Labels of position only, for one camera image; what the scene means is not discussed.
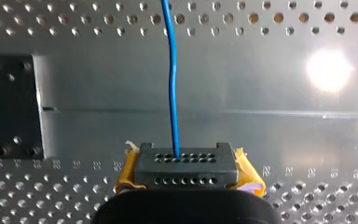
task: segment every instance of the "blue cable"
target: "blue cable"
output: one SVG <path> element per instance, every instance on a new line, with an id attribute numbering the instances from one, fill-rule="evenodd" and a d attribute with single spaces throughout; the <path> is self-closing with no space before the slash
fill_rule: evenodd
<path id="1" fill-rule="evenodd" d="M 173 23 L 170 13 L 170 4 L 168 0 L 161 0 L 162 12 L 164 14 L 165 26 L 167 27 L 168 43 L 170 44 L 170 115 L 171 115 L 171 135 L 173 155 L 180 157 L 179 148 L 179 133 L 178 133 L 178 118 L 176 112 L 176 40 L 175 32 L 173 30 Z"/>

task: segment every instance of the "metal sheet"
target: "metal sheet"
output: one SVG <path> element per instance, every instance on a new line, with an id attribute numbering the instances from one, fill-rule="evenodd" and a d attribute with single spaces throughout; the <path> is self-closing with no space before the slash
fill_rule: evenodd
<path id="1" fill-rule="evenodd" d="M 34 55 L 41 106 L 53 110 L 42 115 L 48 160 L 0 161 L 0 221 L 86 222 L 112 195 L 104 178 L 116 178 L 126 140 L 170 145 L 168 45 L 156 14 L 152 0 L 0 0 L 0 53 Z M 244 147 L 287 223 L 358 223 L 349 201 L 358 196 L 358 1 L 172 1 L 172 14 L 183 21 L 182 145 Z"/>

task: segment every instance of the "metal surface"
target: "metal surface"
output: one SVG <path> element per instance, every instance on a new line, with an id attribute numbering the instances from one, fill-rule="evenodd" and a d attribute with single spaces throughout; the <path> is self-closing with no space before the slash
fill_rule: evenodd
<path id="1" fill-rule="evenodd" d="M 269 194 L 272 203 L 282 201 L 297 181 L 306 183 L 304 193 L 293 193 L 279 208 L 289 214 L 283 214 L 287 223 L 322 221 L 327 213 L 332 223 L 358 223 L 358 203 L 339 215 L 333 212 L 358 192 L 358 1 L 172 1 L 172 14 L 179 23 L 182 146 L 244 147 L 270 186 L 282 183 L 282 190 Z M 24 175 L 49 173 L 57 181 L 79 176 L 67 186 L 60 182 L 69 191 L 84 175 L 96 177 L 92 186 L 101 185 L 104 176 L 116 178 L 126 140 L 171 145 L 168 43 L 161 15 L 154 0 L 0 0 L 0 53 L 34 55 L 49 158 L 41 170 L 33 161 L 22 161 L 22 168 L 15 168 L 18 161 L 0 162 L 0 181 L 7 183 L 0 199 L 9 200 L 21 181 L 35 197 L 51 192 L 57 196 L 54 204 L 65 202 L 52 183 L 38 193 L 37 182 L 23 181 Z M 13 174 L 11 180 L 4 180 L 6 173 Z M 351 188 L 336 204 L 312 212 L 304 196 L 320 183 L 328 184 L 325 193 L 346 183 Z M 18 200 L 5 209 L 0 205 L 0 220 L 76 223 L 86 222 L 92 212 L 91 207 L 77 212 L 75 203 L 84 203 L 80 195 L 62 210 L 76 218 L 64 212 L 50 217 L 49 211 L 57 210 L 53 201 L 31 217 Z M 295 200 L 305 204 L 300 212 L 289 209 Z M 22 213 L 13 216 L 10 209 Z"/>
<path id="2" fill-rule="evenodd" d="M 175 158 L 171 148 L 142 143 L 134 183 L 148 189 L 224 189 L 237 183 L 238 170 L 229 143 L 181 148 L 181 152 L 181 157 Z"/>
<path id="3" fill-rule="evenodd" d="M 0 158 L 43 159 L 31 55 L 0 56 Z"/>

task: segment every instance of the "black object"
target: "black object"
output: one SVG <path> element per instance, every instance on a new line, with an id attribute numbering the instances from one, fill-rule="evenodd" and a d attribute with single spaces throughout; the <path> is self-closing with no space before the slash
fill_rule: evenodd
<path id="1" fill-rule="evenodd" d="M 239 190 L 137 190 L 109 200 L 91 224 L 275 224 L 261 198 Z"/>
<path id="2" fill-rule="evenodd" d="M 134 182 L 148 189 L 224 189 L 238 181 L 238 170 L 229 143 L 211 148 L 181 148 L 174 158 L 171 148 L 142 143 Z"/>
<path id="3" fill-rule="evenodd" d="M 0 56 L 0 158 L 43 159 L 32 56 Z"/>

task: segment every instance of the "black mounting bracket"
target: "black mounting bracket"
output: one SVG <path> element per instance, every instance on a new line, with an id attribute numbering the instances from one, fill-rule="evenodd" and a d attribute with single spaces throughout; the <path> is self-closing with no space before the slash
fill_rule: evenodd
<path id="1" fill-rule="evenodd" d="M 44 158 L 34 62 L 0 55 L 0 158 Z"/>

